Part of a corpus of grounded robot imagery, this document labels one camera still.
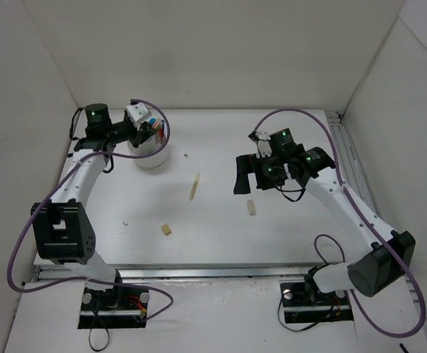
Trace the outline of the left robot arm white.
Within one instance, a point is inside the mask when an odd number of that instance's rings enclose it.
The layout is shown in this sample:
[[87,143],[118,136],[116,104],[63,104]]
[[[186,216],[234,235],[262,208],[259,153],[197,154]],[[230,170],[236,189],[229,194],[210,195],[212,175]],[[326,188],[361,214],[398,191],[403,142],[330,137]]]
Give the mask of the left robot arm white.
[[146,122],[151,113],[143,103],[130,105],[117,123],[111,121],[106,104],[89,104],[84,112],[85,136],[74,146],[66,180],[45,206],[33,205],[32,226],[40,258],[87,278],[85,294],[91,298],[87,307],[100,304],[112,310],[124,302],[125,290],[117,285],[119,272],[96,252],[96,234],[85,206],[97,178],[113,163],[116,145],[140,146],[155,130]]

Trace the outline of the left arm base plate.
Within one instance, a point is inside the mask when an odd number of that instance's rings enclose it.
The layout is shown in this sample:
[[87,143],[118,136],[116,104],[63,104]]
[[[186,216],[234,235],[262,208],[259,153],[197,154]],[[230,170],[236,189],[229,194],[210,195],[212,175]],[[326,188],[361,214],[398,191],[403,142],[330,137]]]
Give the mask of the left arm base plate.
[[100,291],[85,288],[78,329],[144,328],[149,299],[146,289],[114,287]]

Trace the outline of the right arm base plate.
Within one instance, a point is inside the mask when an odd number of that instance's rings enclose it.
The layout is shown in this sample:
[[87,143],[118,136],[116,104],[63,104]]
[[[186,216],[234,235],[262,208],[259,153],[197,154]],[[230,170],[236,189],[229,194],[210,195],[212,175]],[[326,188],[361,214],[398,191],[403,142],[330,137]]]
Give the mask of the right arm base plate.
[[313,300],[304,282],[280,283],[279,317],[285,324],[312,324],[353,321],[353,311],[345,294],[325,294]]

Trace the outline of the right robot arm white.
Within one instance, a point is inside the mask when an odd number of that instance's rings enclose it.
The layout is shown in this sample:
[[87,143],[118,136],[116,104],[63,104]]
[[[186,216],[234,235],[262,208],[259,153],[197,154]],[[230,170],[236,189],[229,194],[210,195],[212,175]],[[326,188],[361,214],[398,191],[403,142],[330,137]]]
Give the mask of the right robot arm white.
[[300,194],[311,194],[339,222],[356,254],[342,265],[324,265],[309,272],[305,297],[320,303],[330,292],[357,290],[373,297],[402,277],[410,265],[416,240],[409,232],[397,232],[382,221],[356,193],[338,179],[338,168],[320,147],[304,149],[294,142],[289,129],[271,135],[251,132],[255,154],[236,158],[236,195],[251,192],[249,175],[260,190],[281,190],[286,181],[300,186]]

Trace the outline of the red gel pen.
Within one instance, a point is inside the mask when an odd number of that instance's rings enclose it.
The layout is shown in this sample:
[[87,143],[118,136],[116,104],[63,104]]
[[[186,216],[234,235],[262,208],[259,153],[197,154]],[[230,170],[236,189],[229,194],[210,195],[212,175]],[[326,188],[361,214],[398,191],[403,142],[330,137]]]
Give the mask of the red gel pen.
[[160,135],[160,142],[164,141],[164,122],[161,121],[158,125],[158,133]]

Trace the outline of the yellow highlighter stick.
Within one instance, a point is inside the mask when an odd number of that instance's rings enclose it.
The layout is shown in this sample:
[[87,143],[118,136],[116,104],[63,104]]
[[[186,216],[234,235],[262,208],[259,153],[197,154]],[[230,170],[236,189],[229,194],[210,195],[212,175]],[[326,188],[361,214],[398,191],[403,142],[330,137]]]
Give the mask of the yellow highlighter stick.
[[191,192],[189,194],[189,200],[190,201],[194,200],[194,197],[195,197],[195,194],[196,194],[199,182],[200,182],[200,173],[196,173],[196,175],[194,177],[193,185],[191,187]]

